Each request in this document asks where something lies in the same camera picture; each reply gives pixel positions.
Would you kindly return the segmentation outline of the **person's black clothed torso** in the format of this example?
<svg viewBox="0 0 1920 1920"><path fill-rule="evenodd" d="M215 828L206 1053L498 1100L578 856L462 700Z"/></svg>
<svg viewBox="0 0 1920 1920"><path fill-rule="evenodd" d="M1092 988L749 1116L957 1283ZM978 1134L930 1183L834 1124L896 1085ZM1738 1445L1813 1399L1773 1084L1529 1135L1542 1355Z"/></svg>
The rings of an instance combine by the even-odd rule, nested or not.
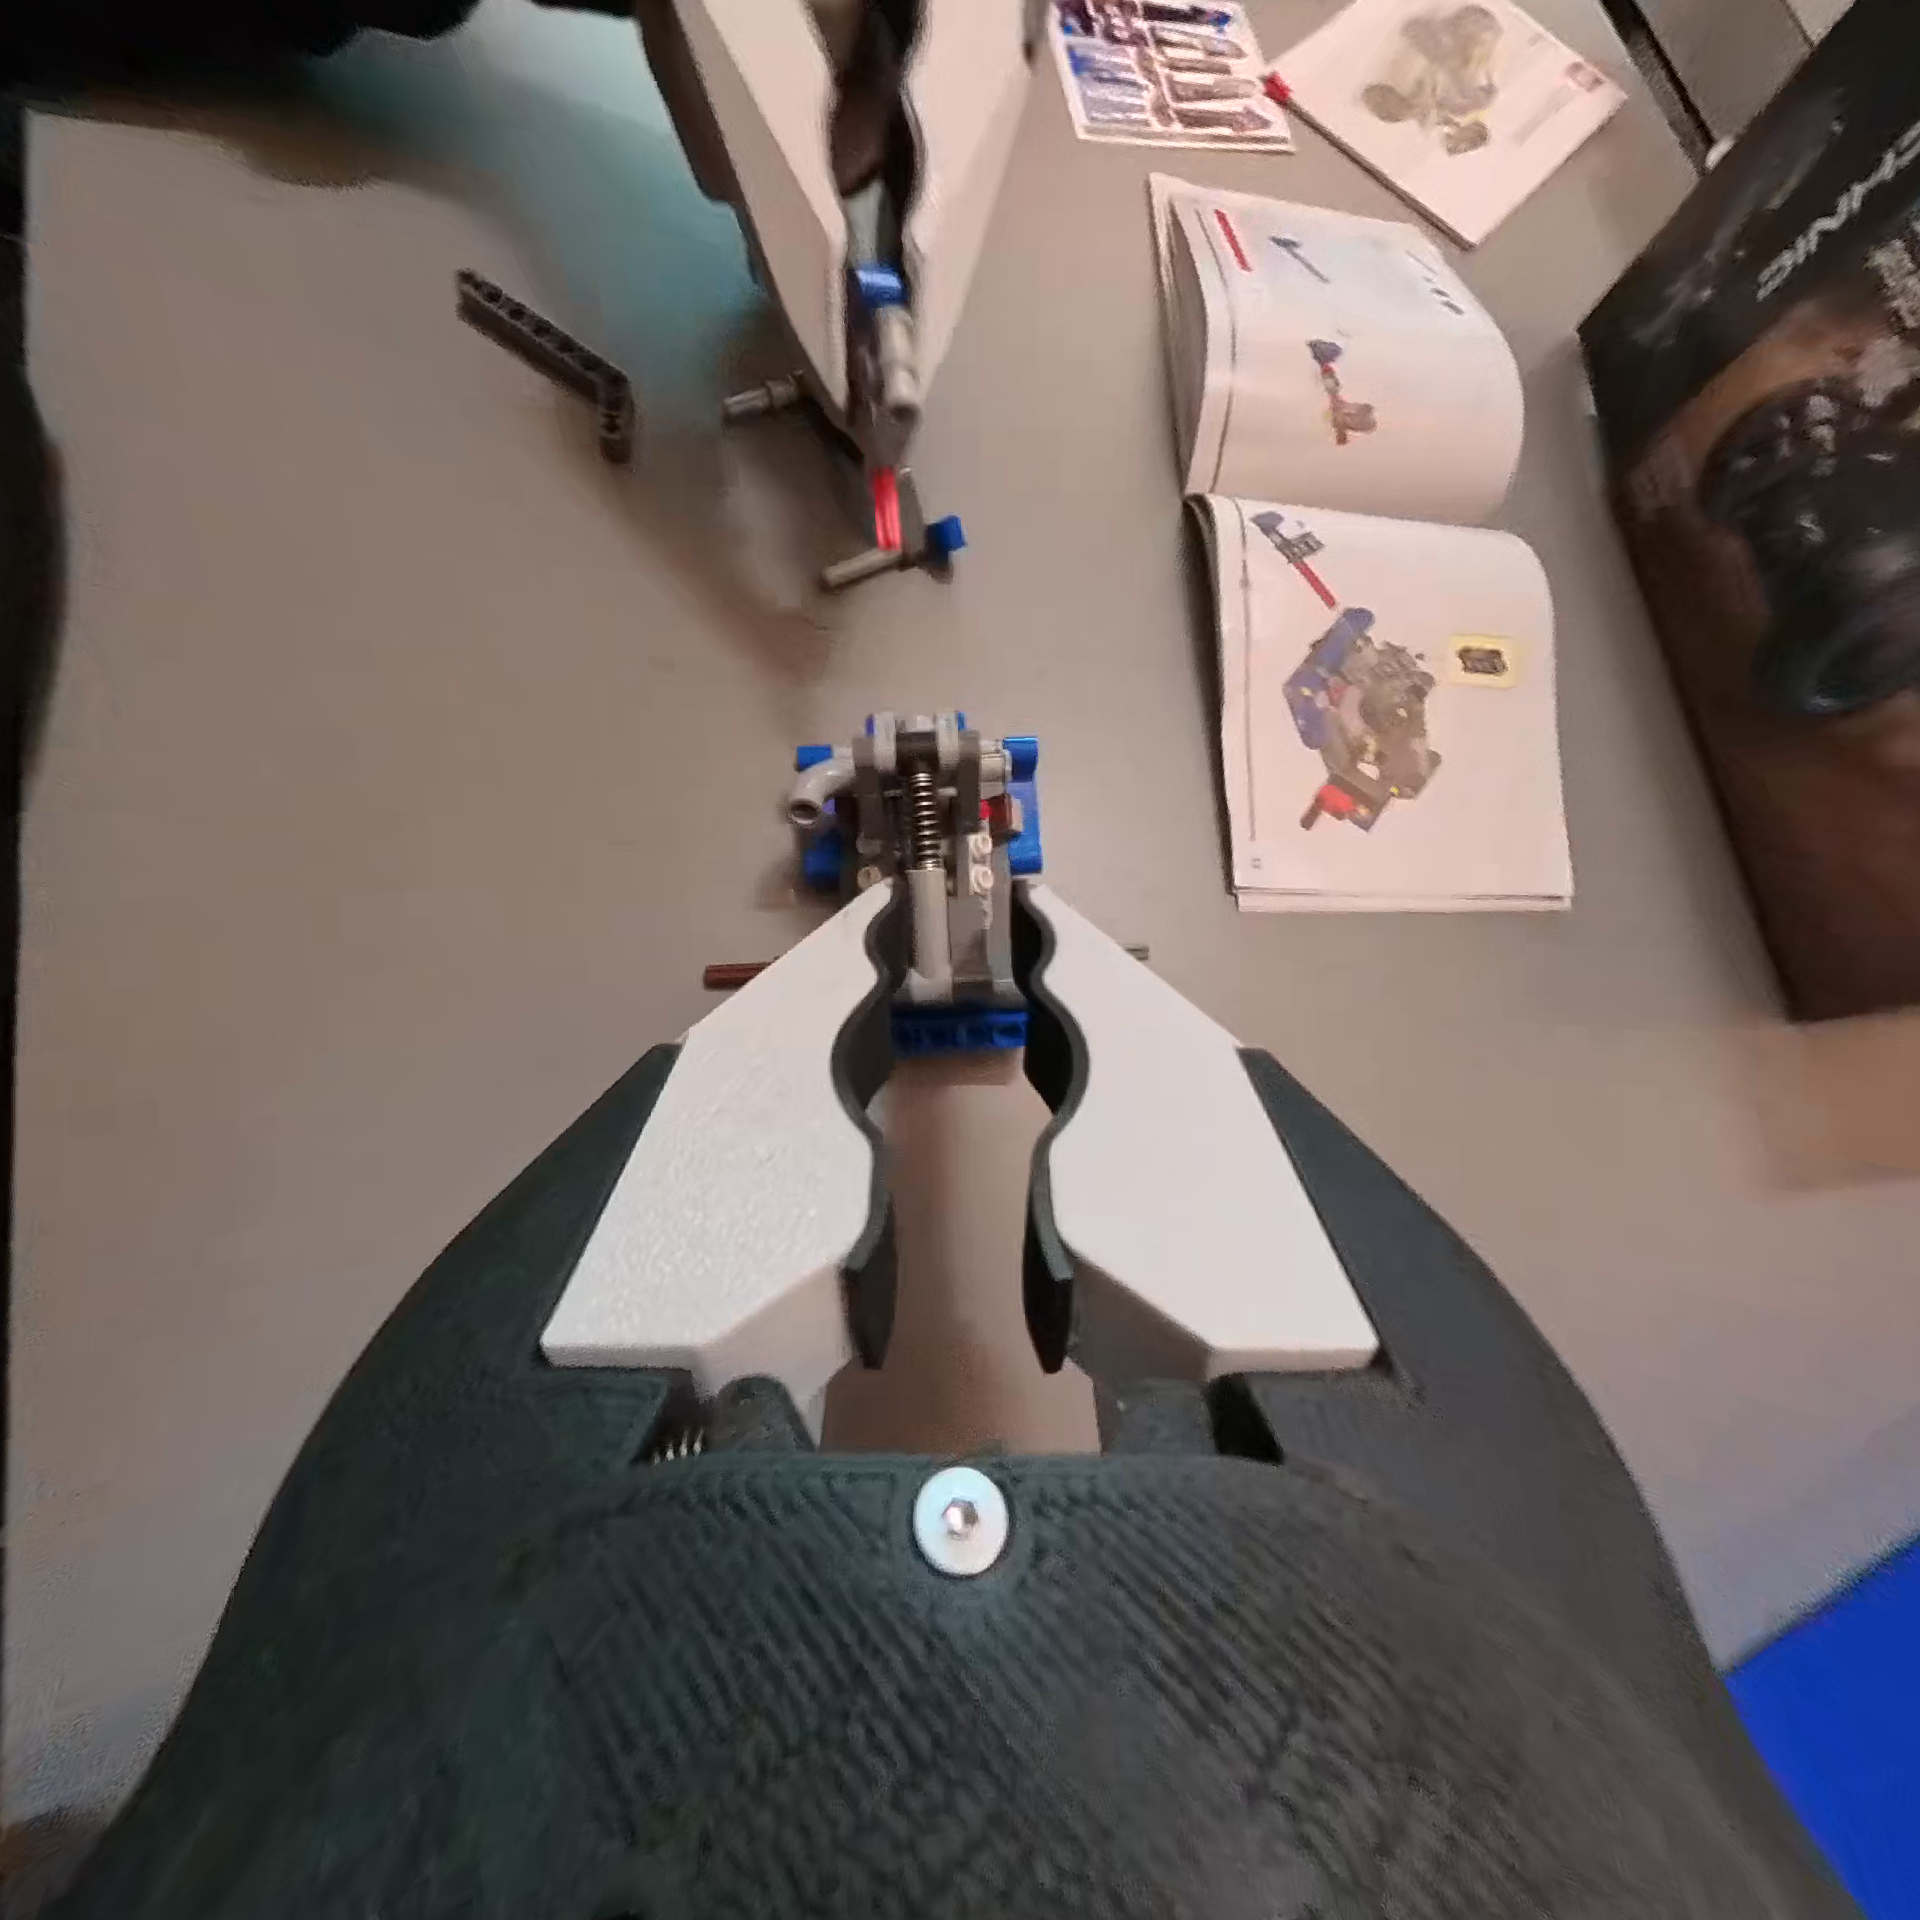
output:
<svg viewBox="0 0 1920 1920"><path fill-rule="evenodd" d="M41 751L66 597L63 476L30 368L30 137L1 100L1 792L12 839Z"/></svg>

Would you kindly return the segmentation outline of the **grey blue lego axle assembly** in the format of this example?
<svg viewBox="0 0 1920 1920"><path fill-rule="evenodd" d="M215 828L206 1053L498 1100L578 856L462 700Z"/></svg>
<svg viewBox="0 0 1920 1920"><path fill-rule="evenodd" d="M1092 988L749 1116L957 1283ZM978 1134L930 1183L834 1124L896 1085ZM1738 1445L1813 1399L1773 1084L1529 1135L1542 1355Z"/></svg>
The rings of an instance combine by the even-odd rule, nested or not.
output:
<svg viewBox="0 0 1920 1920"><path fill-rule="evenodd" d="M874 547L905 551L903 470L921 425L921 352L900 269L847 269L847 429L868 480Z"/></svg>

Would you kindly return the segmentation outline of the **open lego instruction booklet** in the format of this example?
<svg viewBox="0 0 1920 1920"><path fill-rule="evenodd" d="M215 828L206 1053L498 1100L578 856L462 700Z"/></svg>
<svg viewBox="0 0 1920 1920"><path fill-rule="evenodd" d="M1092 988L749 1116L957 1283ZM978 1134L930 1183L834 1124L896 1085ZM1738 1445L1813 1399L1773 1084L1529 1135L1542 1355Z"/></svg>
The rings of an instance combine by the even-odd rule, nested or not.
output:
<svg viewBox="0 0 1920 1920"><path fill-rule="evenodd" d="M1145 203L1236 905L1570 909L1498 324L1408 223L1166 174Z"/></svg>

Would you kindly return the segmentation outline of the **black angled lego beam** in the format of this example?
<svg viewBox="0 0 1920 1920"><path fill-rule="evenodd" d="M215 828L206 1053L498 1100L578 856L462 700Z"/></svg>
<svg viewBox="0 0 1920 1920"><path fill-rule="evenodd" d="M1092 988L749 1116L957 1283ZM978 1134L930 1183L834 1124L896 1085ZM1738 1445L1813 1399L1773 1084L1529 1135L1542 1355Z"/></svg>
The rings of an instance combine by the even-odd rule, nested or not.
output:
<svg viewBox="0 0 1920 1920"><path fill-rule="evenodd" d="M572 331L506 295L480 272L452 276L458 318L564 392L591 408L594 440L612 465L630 465L638 404L624 368L586 347Z"/></svg>

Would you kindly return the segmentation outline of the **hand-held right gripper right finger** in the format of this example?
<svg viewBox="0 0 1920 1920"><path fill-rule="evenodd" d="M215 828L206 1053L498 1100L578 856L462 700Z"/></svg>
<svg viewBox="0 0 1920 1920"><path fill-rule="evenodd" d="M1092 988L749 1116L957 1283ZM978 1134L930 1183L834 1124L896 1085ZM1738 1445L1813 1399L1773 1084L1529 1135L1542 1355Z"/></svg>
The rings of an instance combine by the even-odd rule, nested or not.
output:
<svg viewBox="0 0 1920 1920"><path fill-rule="evenodd" d="M1042 879L1017 885L1039 1364L1095 1381L1346 1374L1380 1350L1233 1033Z"/></svg>

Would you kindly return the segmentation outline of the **black lego set box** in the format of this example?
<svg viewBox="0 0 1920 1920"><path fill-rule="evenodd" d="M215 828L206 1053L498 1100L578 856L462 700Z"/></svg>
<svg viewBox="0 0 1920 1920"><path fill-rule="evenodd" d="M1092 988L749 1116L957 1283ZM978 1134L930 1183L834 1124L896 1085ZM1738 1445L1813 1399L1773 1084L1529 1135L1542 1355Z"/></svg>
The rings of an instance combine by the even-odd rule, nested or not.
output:
<svg viewBox="0 0 1920 1920"><path fill-rule="evenodd" d="M1917 1004L1917 5L1850 5L1576 329L1793 1022Z"/></svg>

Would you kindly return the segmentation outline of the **lego sticker sheet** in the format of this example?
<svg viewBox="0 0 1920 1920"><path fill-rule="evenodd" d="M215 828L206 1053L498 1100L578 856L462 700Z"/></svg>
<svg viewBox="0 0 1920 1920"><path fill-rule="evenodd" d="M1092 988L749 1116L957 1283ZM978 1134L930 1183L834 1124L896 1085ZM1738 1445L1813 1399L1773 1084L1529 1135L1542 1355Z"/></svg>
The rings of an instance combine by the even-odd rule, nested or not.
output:
<svg viewBox="0 0 1920 1920"><path fill-rule="evenodd" d="M1290 153L1246 5L1045 1L1078 140L1154 153Z"/></svg>

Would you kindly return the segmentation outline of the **person's left forearm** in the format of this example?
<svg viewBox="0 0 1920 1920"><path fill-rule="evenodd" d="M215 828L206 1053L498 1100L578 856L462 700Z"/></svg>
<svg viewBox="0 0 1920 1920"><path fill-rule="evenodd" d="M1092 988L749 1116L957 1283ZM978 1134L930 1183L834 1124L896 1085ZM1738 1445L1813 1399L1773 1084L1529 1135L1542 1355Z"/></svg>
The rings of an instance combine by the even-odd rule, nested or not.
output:
<svg viewBox="0 0 1920 1920"><path fill-rule="evenodd" d="M265 80L368 35L436 40L472 1L4 1L6 97Z"/></svg>

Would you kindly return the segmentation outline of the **closed white lego booklet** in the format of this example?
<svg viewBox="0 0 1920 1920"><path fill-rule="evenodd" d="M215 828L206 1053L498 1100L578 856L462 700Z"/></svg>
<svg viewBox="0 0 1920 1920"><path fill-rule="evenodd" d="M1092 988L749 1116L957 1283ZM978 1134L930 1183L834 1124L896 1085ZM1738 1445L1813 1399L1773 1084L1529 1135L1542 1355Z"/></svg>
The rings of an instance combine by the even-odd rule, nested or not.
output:
<svg viewBox="0 0 1920 1920"><path fill-rule="evenodd" d="M1352 1L1271 63L1288 108L1462 249L1625 105L1510 1Z"/></svg>

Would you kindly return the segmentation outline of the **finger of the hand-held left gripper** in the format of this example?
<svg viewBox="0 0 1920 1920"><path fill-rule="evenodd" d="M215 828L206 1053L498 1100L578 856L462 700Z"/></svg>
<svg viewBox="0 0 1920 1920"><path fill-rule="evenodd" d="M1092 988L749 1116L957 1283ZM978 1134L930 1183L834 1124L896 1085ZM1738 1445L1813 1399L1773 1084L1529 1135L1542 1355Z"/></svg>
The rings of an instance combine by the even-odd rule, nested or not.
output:
<svg viewBox="0 0 1920 1920"><path fill-rule="evenodd" d="M847 269L900 269L906 8L661 5L661 93L727 203L814 395L847 423Z"/></svg>
<svg viewBox="0 0 1920 1920"><path fill-rule="evenodd" d="M914 5L897 91L906 153L897 260L918 329L921 415L1013 158L1039 13L1029 1Z"/></svg>

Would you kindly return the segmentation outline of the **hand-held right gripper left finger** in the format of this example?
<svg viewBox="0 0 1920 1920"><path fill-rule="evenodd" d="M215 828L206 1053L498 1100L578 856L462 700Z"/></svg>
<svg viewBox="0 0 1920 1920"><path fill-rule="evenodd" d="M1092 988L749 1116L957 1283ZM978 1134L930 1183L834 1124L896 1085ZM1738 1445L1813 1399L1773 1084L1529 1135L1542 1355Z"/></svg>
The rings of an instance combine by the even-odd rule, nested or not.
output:
<svg viewBox="0 0 1920 1920"><path fill-rule="evenodd" d="M871 1103L903 900L873 886L697 1022L542 1333L548 1361L828 1384L896 1326Z"/></svg>

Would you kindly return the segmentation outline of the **blue plastic bin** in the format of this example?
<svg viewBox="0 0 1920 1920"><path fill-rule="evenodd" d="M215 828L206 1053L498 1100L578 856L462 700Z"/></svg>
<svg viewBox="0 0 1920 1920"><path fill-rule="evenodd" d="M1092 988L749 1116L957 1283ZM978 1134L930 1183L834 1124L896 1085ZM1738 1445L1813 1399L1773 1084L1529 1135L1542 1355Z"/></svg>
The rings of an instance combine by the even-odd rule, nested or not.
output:
<svg viewBox="0 0 1920 1920"><path fill-rule="evenodd" d="M1773 1781L1870 1917L1917 1915L1917 1540L1725 1673Z"/></svg>

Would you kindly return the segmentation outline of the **blue grey lego chassis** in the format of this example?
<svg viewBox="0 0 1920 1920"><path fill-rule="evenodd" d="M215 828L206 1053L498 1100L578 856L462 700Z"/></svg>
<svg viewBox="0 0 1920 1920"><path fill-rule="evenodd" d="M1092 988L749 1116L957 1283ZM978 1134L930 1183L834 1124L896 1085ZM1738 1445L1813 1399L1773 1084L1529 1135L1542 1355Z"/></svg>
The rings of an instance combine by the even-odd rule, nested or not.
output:
<svg viewBox="0 0 1920 1920"><path fill-rule="evenodd" d="M1026 1044L1014 899L1042 875L1038 767L1033 735L983 734L960 710L874 710L847 744L794 753L801 885L897 899L890 1029L906 1059Z"/></svg>

